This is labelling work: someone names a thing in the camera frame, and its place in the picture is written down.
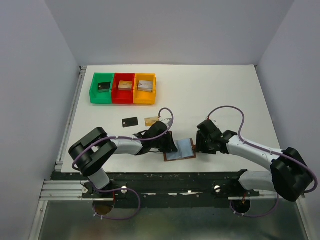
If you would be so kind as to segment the brown leather card holder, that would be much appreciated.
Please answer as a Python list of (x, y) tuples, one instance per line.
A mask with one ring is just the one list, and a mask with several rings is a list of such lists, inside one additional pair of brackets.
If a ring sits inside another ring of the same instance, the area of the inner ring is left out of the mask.
[(195, 159), (197, 157), (196, 146), (194, 145), (192, 138), (177, 140), (174, 144), (177, 148), (177, 152), (164, 153), (165, 162)]

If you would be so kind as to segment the gold credit card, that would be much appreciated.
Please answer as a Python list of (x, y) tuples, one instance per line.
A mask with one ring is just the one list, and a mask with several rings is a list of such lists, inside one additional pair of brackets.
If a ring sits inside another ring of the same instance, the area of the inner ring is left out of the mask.
[(157, 121), (159, 121), (158, 116), (153, 116), (153, 117), (147, 117), (144, 119), (145, 126), (146, 127), (151, 127), (153, 124), (155, 124)]

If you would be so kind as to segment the black credit card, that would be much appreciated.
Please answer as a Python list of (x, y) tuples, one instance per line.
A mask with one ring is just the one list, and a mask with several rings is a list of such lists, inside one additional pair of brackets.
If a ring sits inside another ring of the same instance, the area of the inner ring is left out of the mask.
[(130, 117), (130, 118), (122, 119), (122, 127), (123, 128), (135, 127), (138, 125), (139, 125), (139, 120), (137, 117)]

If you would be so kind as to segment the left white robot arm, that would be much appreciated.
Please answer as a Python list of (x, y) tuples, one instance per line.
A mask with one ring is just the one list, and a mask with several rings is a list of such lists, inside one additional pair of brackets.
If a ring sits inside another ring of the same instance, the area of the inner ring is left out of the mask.
[(99, 197), (107, 197), (111, 191), (111, 180), (103, 170), (107, 160), (120, 154), (141, 156), (152, 149), (161, 153), (177, 152), (169, 131), (172, 124), (171, 118), (158, 120), (148, 130), (124, 137), (108, 135), (102, 127), (97, 127), (69, 148), (72, 168), (91, 181)]

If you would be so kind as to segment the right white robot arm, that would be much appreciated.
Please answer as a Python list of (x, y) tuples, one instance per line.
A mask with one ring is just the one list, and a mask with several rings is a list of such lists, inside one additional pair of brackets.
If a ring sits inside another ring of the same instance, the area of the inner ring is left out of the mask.
[(249, 190), (263, 190), (275, 192), (283, 199), (295, 202), (315, 179), (294, 148), (272, 149), (243, 142), (236, 132), (221, 132), (209, 119), (197, 126), (196, 152), (234, 155), (265, 169), (262, 172), (244, 170), (238, 179), (233, 180), (230, 191), (236, 196)]

